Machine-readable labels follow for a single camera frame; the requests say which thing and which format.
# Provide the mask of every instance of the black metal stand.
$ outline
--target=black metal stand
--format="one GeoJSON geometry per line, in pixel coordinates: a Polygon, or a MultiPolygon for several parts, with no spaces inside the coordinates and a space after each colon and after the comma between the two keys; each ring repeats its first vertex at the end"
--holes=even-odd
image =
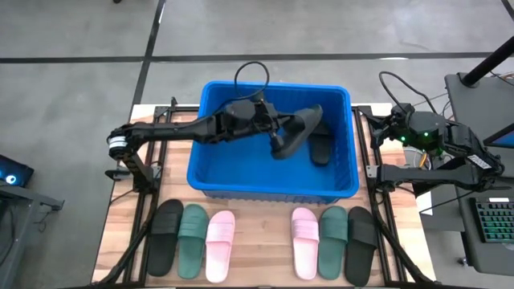
{"type": "MultiPolygon", "coordinates": [[[[172,98],[171,105],[169,107],[155,107],[153,114],[153,123],[159,123],[164,121],[169,123],[172,119],[172,115],[175,112],[197,112],[198,107],[191,106],[180,106],[177,104],[177,100],[172,98]]],[[[161,142],[161,148],[157,161],[153,161],[155,142],[151,141],[148,144],[148,150],[145,156],[145,163],[139,158],[138,155],[133,156],[128,160],[131,165],[137,167],[135,169],[139,172],[145,172],[141,175],[134,177],[134,189],[139,193],[136,205],[136,213],[133,221],[133,230],[131,233],[130,243],[128,249],[123,253],[118,263],[113,267],[112,271],[102,279],[99,283],[93,283],[86,287],[91,288],[116,288],[121,284],[125,287],[144,287],[146,276],[147,276],[147,263],[149,255],[149,244],[148,239],[145,240],[143,245],[143,254],[141,257],[141,267],[137,276],[136,281],[133,281],[133,266],[134,266],[134,255],[137,248],[149,232],[149,227],[153,219],[153,215],[157,210],[157,203],[159,201],[159,193],[161,189],[161,173],[163,165],[165,163],[167,141],[161,142]],[[157,163],[159,168],[158,172],[154,173],[152,164],[157,163]],[[145,208],[146,195],[151,195],[149,212],[145,222],[142,222],[143,210],[145,208]],[[116,283],[119,279],[121,272],[124,272],[122,283],[116,283]]]]}
{"type": "Polygon", "coordinates": [[[6,253],[8,254],[6,260],[0,267],[0,288],[11,288],[31,232],[30,226],[37,221],[39,207],[50,206],[51,210],[58,211],[63,208],[64,201],[9,185],[4,181],[0,181],[0,196],[9,206],[16,206],[17,211],[20,212],[14,223],[16,229],[13,246],[6,253]]]}
{"type": "MultiPolygon", "coordinates": [[[[367,165],[370,165],[369,163],[369,157],[368,157],[368,150],[366,146],[366,139],[364,135],[364,129],[362,126],[362,120],[361,120],[361,113],[359,112],[357,107],[352,107],[353,116],[355,117],[355,123],[357,125],[357,136],[359,138],[359,147],[361,148],[361,157],[362,157],[362,164],[364,167],[367,165]]],[[[369,200],[372,198],[375,198],[375,190],[373,189],[373,184],[371,183],[371,180],[368,178],[367,175],[365,175],[366,179],[366,187],[368,188],[368,194],[369,194],[369,200]]],[[[375,211],[371,210],[371,214],[373,215],[373,219],[376,218],[375,211]]],[[[382,276],[384,279],[384,283],[391,281],[391,271],[389,268],[389,263],[387,261],[387,252],[386,252],[386,246],[384,245],[384,238],[381,237],[381,232],[376,227],[377,236],[380,236],[378,238],[378,254],[380,256],[380,266],[382,271],[382,276]]]]}
{"type": "MultiPolygon", "coordinates": [[[[360,106],[358,109],[355,109],[354,110],[354,114],[356,115],[356,117],[358,117],[360,119],[360,113],[359,111],[365,111],[368,115],[373,115],[373,112],[371,110],[371,107],[370,106],[360,106]]],[[[359,121],[359,124],[357,125],[357,127],[362,126],[361,122],[359,121]]],[[[370,124],[368,124],[368,129],[370,132],[373,131],[373,128],[371,127],[370,124]]],[[[361,147],[363,148],[367,148],[367,144],[366,144],[366,140],[365,138],[363,138],[362,141],[360,141],[360,145],[361,147]]],[[[374,156],[374,159],[375,159],[375,165],[382,165],[382,157],[381,157],[381,154],[380,154],[380,149],[374,149],[373,150],[373,156],[374,156]]],[[[363,157],[363,161],[368,158],[367,157],[367,151],[366,151],[366,157],[363,157]]],[[[371,185],[368,185],[368,190],[369,191],[373,191],[373,197],[374,197],[374,194],[376,193],[376,191],[374,191],[373,187],[371,185]]],[[[398,230],[396,228],[396,222],[394,221],[394,213],[393,213],[393,205],[391,203],[391,198],[389,196],[388,193],[384,193],[382,194],[382,198],[384,200],[384,208],[385,208],[385,216],[386,216],[386,219],[387,219],[387,225],[388,227],[390,228],[391,230],[391,233],[392,235],[394,236],[394,238],[398,239],[398,230]]],[[[400,281],[404,281],[406,282],[407,281],[407,277],[406,277],[406,273],[405,273],[405,269],[403,268],[403,264],[402,264],[402,260],[396,255],[396,253],[394,253],[394,259],[395,259],[395,263],[396,263],[396,270],[398,272],[398,278],[400,279],[400,281]]]]}

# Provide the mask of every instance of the wooden table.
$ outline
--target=wooden table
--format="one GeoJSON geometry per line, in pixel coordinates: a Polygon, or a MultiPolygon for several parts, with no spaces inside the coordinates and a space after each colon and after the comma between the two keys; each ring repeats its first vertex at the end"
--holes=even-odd
{"type": "MultiPolygon", "coordinates": [[[[374,115],[387,115],[391,104],[371,105],[374,115]]],[[[155,105],[141,104],[134,106],[131,122],[152,122],[155,105]]],[[[172,121],[191,121],[196,113],[174,113],[172,121]]],[[[121,124],[112,124],[115,128],[121,124]]],[[[367,125],[365,135],[369,135],[367,125]]],[[[341,199],[333,205],[343,206],[348,211],[354,206],[362,206],[369,210],[369,197],[365,177],[362,169],[362,159],[357,132],[354,129],[357,162],[359,165],[359,179],[361,187],[354,197],[341,199]]],[[[186,171],[190,158],[192,141],[171,141],[168,143],[168,153],[163,169],[161,194],[159,203],[170,198],[180,199],[184,206],[196,203],[206,209],[212,216],[220,210],[231,210],[236,219],[235,239],[230,259],[230,271],[225,282],[211,284],[206,280],[205,270],[194,280],[184,280],[177,275],[177,256],[170,273],[164,277],[148,276],[148,287],[188,287],[188,286],[224,286],[224,287],[314,287],[314,286],[352,286],[345,279],[344,274],[337,280],[325,280],[317,276],[314,280],[304,281],[298,279],[294,273],[292,261],[292,241],[290,236],[290,218],[292,211],[299,206],[307,207],[318,217],[328,207],[325,205],[309,205],[298,203],[223,200],[206,197],[202,192],[191,188],[186,181],[186,171]]],[[[154,160],[157,159],[159,143],[156,143],[154,160]]],[[[146,146],[140,149],[139,154],[144,160],[146,146]]],[[[368,148],[370,158],[372,151],[368,148]]],[[[402,146],[397,141],[386,140],[381,146],[382,160],[386,164],[404,165],[406,163],[402,146]]],[[[119,181],[115,184],[112,197],[121,195],[132,188],[132,179],[119,181]]],[[[416,201],[411,193],[397,189],[390,195],[393,205],[394,218],[398,228],[398,237],[407,254],[421,271],[434,279],[434,269],[426,245],[421,219],[419,217],[416,201]]],[[[98,257],[92,281],[102,279],[118,261],[129,244],[137,194],[119,199],[110,207],[104,234],[101,240],[98,257]]],[[[398,280],[393,251],[385,241],[387,255],[393,280],[398,280]]],[[[134,279],[137,278],[140,267],[142,244],[136,255],[134,263],[134,279]]],[[[383,285],[378,250],[375,251],[371,276],[368,286],[383,285]]]]}

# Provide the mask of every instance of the black rod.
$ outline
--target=black rod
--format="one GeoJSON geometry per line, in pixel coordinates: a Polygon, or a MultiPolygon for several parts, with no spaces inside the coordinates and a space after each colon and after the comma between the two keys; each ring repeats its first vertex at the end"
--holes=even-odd
{"type": "MultiPolygon", "coordinates": [[[[371,127],[371,124],[368,123],[369,131],[372,132],[373,128],[371,127]]],[[[375,156],[375,165],[382,165],[382,155],[380,154],[380,149],[374,149],[373,155],[375,156]]],[[[393,234],[393,237],[395,237],[397,240],[399,240],[398,237],[398,229],[396,228],[396,222],[394,221],[394,214],[393,214],[393,204],[391,203],[391,197],[389,193],[382,194],[383,200],[384,200],[384,209],[385,209],[385,216],[387,218],[387,225],[391,229],[391,233],[393,234]]],[[[394,260],[396,261],[396,270],[398,272],[398,278],[400,281],[407,282],[407,275],[405,273],[405,268],[403,267],[402,260],[398,257],[396,252],[394,253],[394,260]]]]}
{"type": "Polygon", "coordinates": [[[477,81],[484,77],[487,73],[494,70],[500,63],[505,61],[510,55],[514,53],[514,36],[512,36],[506,43],[504,43],[496,51],[492,52],[486,59],[479,65],[473,68],[468,74],[462,78],[462,83],[467,87],[473,86],[477,81]]]}
{"type": "MultiPolygon", "coordinates": [[[[357,114],[358,114],[359,107],[357,107],[357,108],[352,107],[352,110],[356,110],[357,114]]],[[[364,133],[363,133],[363,130],[362,130],[362,123],[360,121],[357,121],[357,132],[360,132],[360,131],[362,131],[362,133],[361,133],[362,136],[361,136],[360,133],[358,133],[359,141],[362,141],[364,146],[367,147],[366,143],[365,143],[365,138],[364,138],[364,135],[363,135],[364,133]]],[[[365,150],[365,147],[362,148],[362,146],[361,146],[361,151],[363,152],[362,161],[366,165],[366,164],[369,164],[369,158],[368,158],[368,154],[367,154],[367,152],[365,150]]],[[[391,245],[391,247],[393,249],[393,252],[397,256],[400,257],[400,259],[402,260],[403,266],[409,271],[410,275],[412,276],[412,278],[414,279],[414,281],[416,283],[433,283],[432,280],[430,280],[428,277],[426,277],[419,270],[419,268],[414,264],[412,259],[410,259],[409,255],[402,248],[402,245],[400,244],[398,239],[393,236],[393,234],[391,233],[390,228],[388,227],[388,225],[382,219],[382,217],[380,215],[380,211],[378,210],[378,202],[377,202],[377,196],[375,194],[375,190],[372,189],[372,187],[370,186],[371,180],[368,178],[367,174],[365,175],[365,177],[366,177],[366,182],[368,183],[369,202],[371,204],[372,214],[374,213],[373,217],[375,218],[375,221],[376,221],[376,223],[378,225],[378,228],[379,228],[379,230],[381,232],[381,235],[383,235],[387,239],[387,241],[389,242],[389,244],[391,245]]]]}
{"type": "Polygon", "coordinates": [[[198,109],[200,107],[184,107],[184,108],[181,108],[181,107],[178,107],[176,108],[176,112],[198,112],[198,109]]]}
{"type": "MultiPolygon", "coordinates": [[[[153,115],[152,123],[157,123],[159,121],[159,116],[157,116],[156,113],[153,115]]],[[[146,150],[146,156],[145,156],[145,165],[150,166],[152,163],[152,157],[153,157],[153,149],[155,147],[155,142],[150,141],[148,143],[148,149],[146,150]]],[[[143,209],[145,208],[145,194],[139,193],[139,196],[137,196],[137,204],[136,204],[136,213],[134,214],[134,222],[132,226],[132,232],[130,233],[130,242],[133,241],[133,239],[136,237],[137,232],[139,231],[141,227],[141,219],[143,217],[143,209]]],[[[132,270],[134,266],[134,256],[132,255],[130,260],[127,262],[127,267],[124,270],[123,274],[123,282],[131,282],[132,280],[132,270]]]]}
{"type": "MultiPolygon", "coordinates": [[[[361,147],[361,155],[362,155],[362,163],[364,165],[364,170],[367,165],[369,165],[369,157],[368,157],[368,151],[367,151],[367,145],[366,145],[366,139],[364,136],[364,129],[362,127],[361,122],[361,115],[359,113],[359,110],[356,107],[352,107],[353,115],[355,116],[355,123],[357,125],[357,135],[359,138],[359,146],[361,147]]],[[[371,181],[368,179],[367,173],[365,173],[365,179],[366,179],[366,186],[368,187],[368,194],[369,194],[369,204],[371,206],[375,206],[376,203],[372,202],[375,192],[373,192],[371,181]]],[[[371,214],[373,215],[373,219],[375,218],[375,211],[378,212],[378,208],[376,210],[371,209],[371,214]]],[[[389,264],[387,261],[387,252],[386,247],[384,246],[384,239],[381,236],[381,231],[378,227],[375,228],[377,231],[378,236],[378,253],[380,255],[380,265],[382,268],[382,276],[384,278],[384,282],[389,282],[391,280],[391,271],[389,268],[389,264]]]]}
{"type": "MultiPolygon", "coordinates": [[[[166,118],[165,123],[171,122],[172,117],[172,111],[171,109],[166,112],[166,118]]],[[[164,165],[166,161],[166,153],[168,150],[168,142],[167,141],[161,141],[161,148],[159,150],[159,157],[157,158],[157,163],[161,166],[161,171],[159,172],[159,181],[157,183],[157,188],[155,192],[153,192],[152,201],[150,202],[150,212],[157,211],[157,205],[159,204],[159,196],[161,193],[161,185],[162,185],[162,173],[164,170],[164,165]]],[[[149,239],[147,238],[145,240],[145,244],[143,246],[143,255],[141,257],[141,269],[139,270],[139,278],[138,281],[141,281],[142,283],[146,282],[146,273],[148,270],[148,256],[149,256],[149,239]]]]}

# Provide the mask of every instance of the slide sandal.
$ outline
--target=slide sandal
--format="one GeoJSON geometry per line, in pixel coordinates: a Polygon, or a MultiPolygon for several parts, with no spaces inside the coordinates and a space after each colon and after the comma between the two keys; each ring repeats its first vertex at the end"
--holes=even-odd
{"type": "Polygon", "coordinates": [[[308,136],[311,161],[314,165],[326,166],[330,161],[334,136],[322,120],[308,136]]]}
{"type": "Polygon", "coordinates": [[[348,220],[345,276],[351,284],[364,287],[368,283],[373,254],[377,249],[377,231],[373,216],[362,207],[353,207],[348,220]]]}
{"type": "Polygon", "coordinates": [[[157,208],[149,235],[148,274],[161,277],[171,269],[183,211],[182,203],[174,199],[157,208]]]}
{"type": "Polygon", "coordinates": [[[221,283],[228,276],[234,230],[235,217],[230,211],[217,212],[210,219],[206,240],[206,277],[211,283],[221,283]]]}
{"type": "Polygon", "coordinates": [[[178,231],[178,275],[194,279],[202,268],[209,216],[199,205],[187,205],[178,231]]]}
{"type": "Polygon", "coordinates": [[[332,206],[320,219],[320,249],[318,272],[321,277],[334,280],[342,272],[343,256],[348,242],[348,215],[344,208],[332,206]]]}
{"type": "Polygon", "coordinates": [[[296,208],[292,212],[291,225],[296,275],[303,280],[314,279],[320,241],[316,216],[309,209],[296,208]]]}

